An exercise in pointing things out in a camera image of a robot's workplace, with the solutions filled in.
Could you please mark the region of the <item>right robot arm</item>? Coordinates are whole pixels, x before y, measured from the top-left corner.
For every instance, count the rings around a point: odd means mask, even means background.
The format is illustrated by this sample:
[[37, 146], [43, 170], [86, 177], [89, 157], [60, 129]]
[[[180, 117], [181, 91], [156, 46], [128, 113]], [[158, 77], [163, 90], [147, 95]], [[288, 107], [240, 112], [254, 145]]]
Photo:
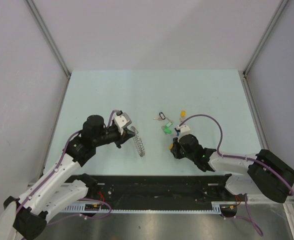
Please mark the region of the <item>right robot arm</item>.
[[186, 158], [203, 172], [229, 173], [226, 182], [217, 188], [224, 201], [235, 195], [262, 194], [282, 204], [294, 194], [294, 169], [268, 149], [250, 155], [219, 153], [202, 147], [194, 135], [187, 134], [174, 137], [169, 150], [175, 159]]

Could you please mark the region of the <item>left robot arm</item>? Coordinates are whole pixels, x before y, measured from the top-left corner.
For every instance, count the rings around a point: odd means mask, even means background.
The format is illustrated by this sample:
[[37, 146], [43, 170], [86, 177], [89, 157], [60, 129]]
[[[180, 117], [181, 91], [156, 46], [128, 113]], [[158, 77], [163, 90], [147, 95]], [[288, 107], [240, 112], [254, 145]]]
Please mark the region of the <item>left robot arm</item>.
[[115, 143], [121, 148], [135, 133], [128, 129], [132, 123], [127, 113], [113, 110], [108, 124], [100, 115], [90, 115], [82, 129], [73, 133], [64, 146], [60, 159], [33, 186], [18, 198], [9, 196], [7, 207], [16, 203], [13, 228], [25, 240], [34, 240], [46, 228], [48, 222], [61, 210], [83, 198], [92, 200], [98, 193], [98, 182], [83, 173], [72, 184], [61, 190], [62, 184], [82, 168], [100, 146]]

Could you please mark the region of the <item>metal disc with keyrings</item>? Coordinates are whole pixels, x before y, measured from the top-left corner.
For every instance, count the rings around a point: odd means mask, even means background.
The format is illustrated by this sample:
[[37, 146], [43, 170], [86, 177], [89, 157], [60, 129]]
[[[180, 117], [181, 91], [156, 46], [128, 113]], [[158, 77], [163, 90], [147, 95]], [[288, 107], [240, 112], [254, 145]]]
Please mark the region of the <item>metal disc with keyrings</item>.
[[142, 141], [141, 137], [139, 136], [139, 131], [134, 126], [131, 126], [130, 130], [132, 132], [134, 132], [134, 137], [133, 137], [134, 145], [135, 145], [135, 148], [138, 152], [138, 155], [142, 158], [145, 156], [146, 151], [145, 151], [143, 141]]

